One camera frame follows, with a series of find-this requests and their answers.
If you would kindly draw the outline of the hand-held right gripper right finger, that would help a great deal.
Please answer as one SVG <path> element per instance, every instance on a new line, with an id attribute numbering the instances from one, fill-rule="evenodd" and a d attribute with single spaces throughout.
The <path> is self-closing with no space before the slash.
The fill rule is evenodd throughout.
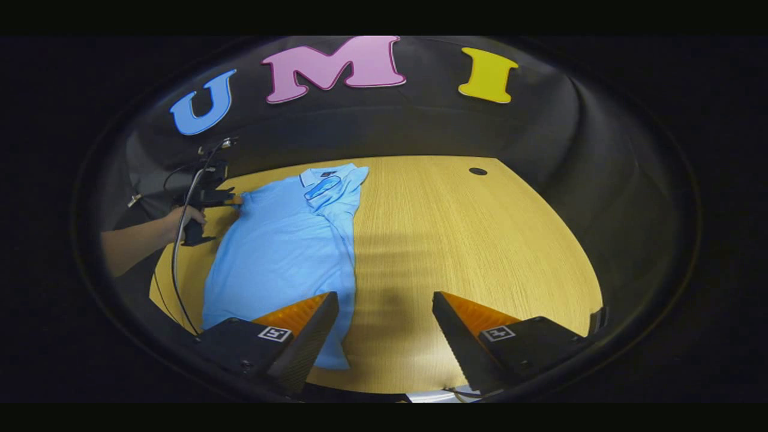
<path id="1" fill-rule="evenodd" d="M 544 316 L 521 320 L 449 292 L 434 292 L 431 303 L 464 378 L 482 395 L 546 374 L 592 344 Z"/>

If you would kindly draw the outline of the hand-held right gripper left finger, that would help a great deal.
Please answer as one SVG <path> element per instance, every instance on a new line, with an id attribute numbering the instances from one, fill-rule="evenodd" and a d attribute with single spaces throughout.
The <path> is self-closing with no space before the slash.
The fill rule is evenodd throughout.
<path id="1" fill-rule="evenodd" d="M 194 338 L 194 353 L 280 396 L 302 391 L 338 316 L 338 295 L 321 293 L 254 320 L 227 318 Z"/>

